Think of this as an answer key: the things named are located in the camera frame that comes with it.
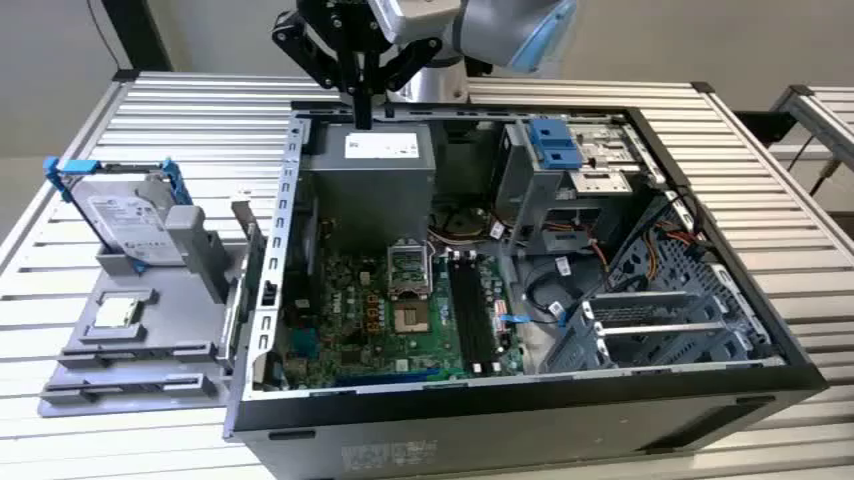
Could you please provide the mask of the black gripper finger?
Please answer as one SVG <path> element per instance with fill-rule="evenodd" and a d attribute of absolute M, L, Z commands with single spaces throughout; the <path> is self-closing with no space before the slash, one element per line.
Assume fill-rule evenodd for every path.
<path fill-rule="evenodd" d="M 397 91 L 417 71 L 431 62 L 443 47 L 437 37 L 428 37 L 409 42 L 384 65 L 380 55 L 391 49 L 387 40 L 373 38 L 364 51 L 364 128 L 372 128 L 372 98 L 385 96 L 387 91 Z"/>
<path fill-rule="evenodd" d="M 353 124 L 364 129 L 364 83 L 356 52 L 335 52 L 303 19 L 297 9 L 279 14 L 271 38 L 315 82 L 351 98 Z"/>

